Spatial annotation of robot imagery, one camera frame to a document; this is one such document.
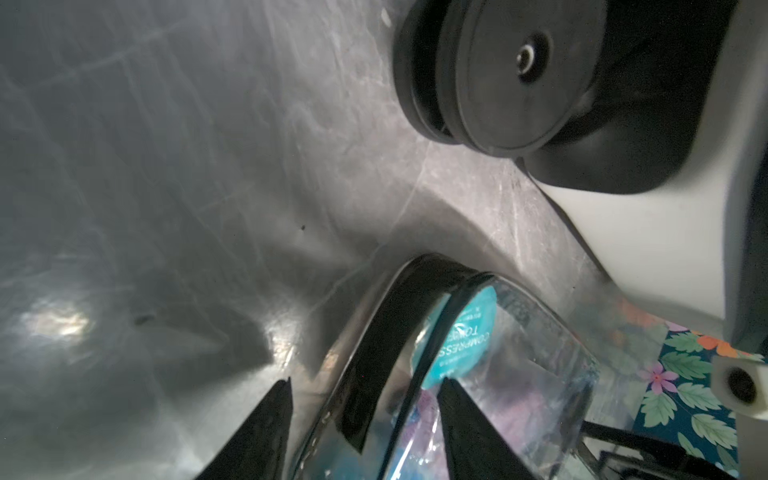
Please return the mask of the clear black toiletry bag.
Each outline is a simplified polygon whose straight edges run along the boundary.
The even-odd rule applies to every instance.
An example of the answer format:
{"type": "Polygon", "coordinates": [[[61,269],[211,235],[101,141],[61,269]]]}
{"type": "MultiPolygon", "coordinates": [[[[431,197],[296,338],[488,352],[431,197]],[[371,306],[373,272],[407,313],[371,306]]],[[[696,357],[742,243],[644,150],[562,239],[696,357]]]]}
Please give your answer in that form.
{"type": "Polygon", "coordinates": [[[371,309],[290,477],[450,479],[437,399],[448,378],[533,479],[552,479],[579,440],[598,366],[520,283],[440,254],[418,256],[371,309]]]}

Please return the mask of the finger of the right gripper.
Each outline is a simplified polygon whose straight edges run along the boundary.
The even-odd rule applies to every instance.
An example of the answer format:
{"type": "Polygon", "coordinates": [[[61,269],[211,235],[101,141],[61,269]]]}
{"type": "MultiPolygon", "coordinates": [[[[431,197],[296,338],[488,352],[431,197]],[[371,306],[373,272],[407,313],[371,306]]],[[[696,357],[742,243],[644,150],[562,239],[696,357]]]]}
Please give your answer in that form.
{"type": "Polygon", "coordinates": [[[719,463],[680,446],[593,422],[581,426],[578,458],[596,479],[735,479],[738,465],[719,449],[719,463]]]}

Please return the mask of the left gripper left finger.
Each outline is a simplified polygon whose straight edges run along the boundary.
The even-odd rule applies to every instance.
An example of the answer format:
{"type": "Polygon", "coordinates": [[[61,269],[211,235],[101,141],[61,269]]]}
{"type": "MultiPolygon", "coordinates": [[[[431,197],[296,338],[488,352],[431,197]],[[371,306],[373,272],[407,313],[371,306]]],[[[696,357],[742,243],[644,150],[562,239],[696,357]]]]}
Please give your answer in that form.
{"type": "Polygon", "coordinates": [[[196,479],[281,479],[292,414],[291,379],[278,380],[196,479]]]}

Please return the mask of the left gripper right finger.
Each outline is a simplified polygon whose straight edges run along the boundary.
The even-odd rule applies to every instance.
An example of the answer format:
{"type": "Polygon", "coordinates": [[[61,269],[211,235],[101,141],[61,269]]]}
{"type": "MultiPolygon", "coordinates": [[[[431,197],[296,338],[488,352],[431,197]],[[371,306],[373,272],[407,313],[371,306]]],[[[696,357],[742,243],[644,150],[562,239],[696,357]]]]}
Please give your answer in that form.
{"type": "Polygon", "coordinates": [[[445,379],[437,399],[450,479],[534,478],[458,381],[445,379]]]}

